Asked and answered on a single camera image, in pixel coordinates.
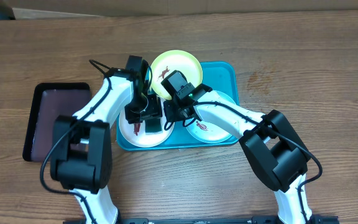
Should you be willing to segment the green white sponge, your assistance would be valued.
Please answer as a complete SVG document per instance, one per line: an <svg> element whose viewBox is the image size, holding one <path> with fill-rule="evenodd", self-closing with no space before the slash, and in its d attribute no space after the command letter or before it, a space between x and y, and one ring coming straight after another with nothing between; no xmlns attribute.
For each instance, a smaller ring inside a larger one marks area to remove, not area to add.
<svg viewBox="0 0 358 224"><path fill-rule="evenodd" d="M149 119L145 121L145 133L154 134L162 132L161 119Z"/></svg>

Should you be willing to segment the white plate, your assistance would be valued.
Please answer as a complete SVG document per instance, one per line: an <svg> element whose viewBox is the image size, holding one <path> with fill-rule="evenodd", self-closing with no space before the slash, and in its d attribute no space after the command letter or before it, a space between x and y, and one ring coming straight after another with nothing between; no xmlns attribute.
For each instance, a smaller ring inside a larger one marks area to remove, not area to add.
<svg viewBox="0 0 358 224"><path fill-rule="evenodd" d="M166 121L167 118L163 114L160 118L161 131L147 133L145 131L147 126L145 121L140 124L129 124L125 116L125 110L122 110L117 119L116 142L128 151L158 146L166 141L173 132L173 126L168 131L164 130Z"/></svg>

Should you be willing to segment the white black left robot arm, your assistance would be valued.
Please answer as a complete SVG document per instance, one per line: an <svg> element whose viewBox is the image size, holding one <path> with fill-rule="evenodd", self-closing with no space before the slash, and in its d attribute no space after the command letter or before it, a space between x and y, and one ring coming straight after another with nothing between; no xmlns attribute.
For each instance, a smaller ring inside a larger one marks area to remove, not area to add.
<svg viewBox="0 0 358 224"><path fill-rule="evenodd" d="M43 161L59 182L63 195L74 196L85 214L83 223L120 223L108 183L112 171L111 126L128 108L138 121L151 107L146 97L153 71L110 68L91 101L72 116L59 116L53 127L53 146Z"/></svg>

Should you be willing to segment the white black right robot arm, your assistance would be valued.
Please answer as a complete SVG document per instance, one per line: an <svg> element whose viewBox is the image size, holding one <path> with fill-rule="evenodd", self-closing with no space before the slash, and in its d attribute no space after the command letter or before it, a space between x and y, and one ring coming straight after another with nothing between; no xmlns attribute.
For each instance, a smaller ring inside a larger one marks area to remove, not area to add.
<svg viewBox="0 0 358 224"><path fill-rule="evenodd" d="M304 189L307 163L313 156L281 112L247 110L204 84L166 83L163 87L172 97L164 103L168 122L205 121L237 138L254 174L273 190L280 221L311 222Z"/></svg>

